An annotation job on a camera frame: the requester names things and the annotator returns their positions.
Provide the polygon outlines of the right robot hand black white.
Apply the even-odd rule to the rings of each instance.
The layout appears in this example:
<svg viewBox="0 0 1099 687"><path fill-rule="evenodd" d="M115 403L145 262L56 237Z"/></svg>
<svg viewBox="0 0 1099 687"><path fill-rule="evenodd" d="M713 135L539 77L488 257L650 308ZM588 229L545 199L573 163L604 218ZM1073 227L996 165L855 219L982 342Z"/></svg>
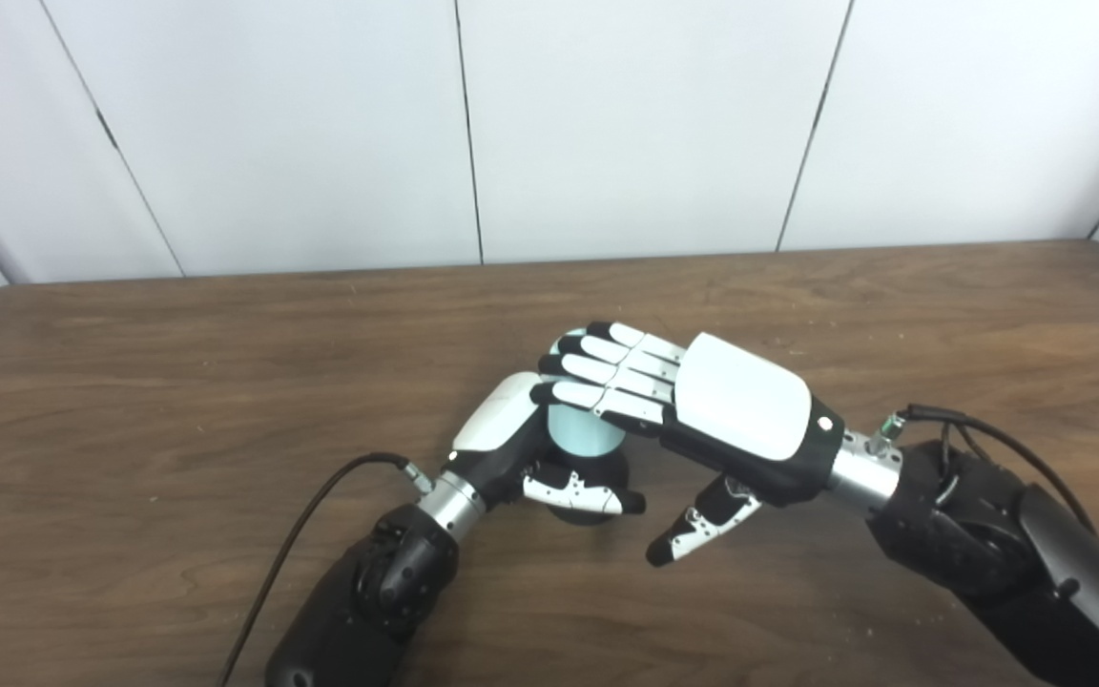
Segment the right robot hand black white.
<svg viewBox="0 0 1099 687"><path fill-rule="evenodd" d="M714 470L646 551L654 567L688 556L762 506L788 508L825 488L845 426L804 380L701 332L680 346L617 322L560 337L539 361L541 406L570 407Z"/></svg>

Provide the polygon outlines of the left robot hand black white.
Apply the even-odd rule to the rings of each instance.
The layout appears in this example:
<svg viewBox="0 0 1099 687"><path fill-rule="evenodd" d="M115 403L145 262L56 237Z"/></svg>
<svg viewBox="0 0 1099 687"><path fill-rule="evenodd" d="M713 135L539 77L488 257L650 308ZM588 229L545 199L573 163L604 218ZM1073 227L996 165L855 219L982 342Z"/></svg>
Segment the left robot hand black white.
<svg viewBox="0 0 1099 687"><path fill-rule="evenodd" d="M585 410L540 406L540 374L518 372L493 387L452 441L424 502L458 533L497 506L525 499L576 527L641 516L646 497L629 487L624 431Z"/></svg>

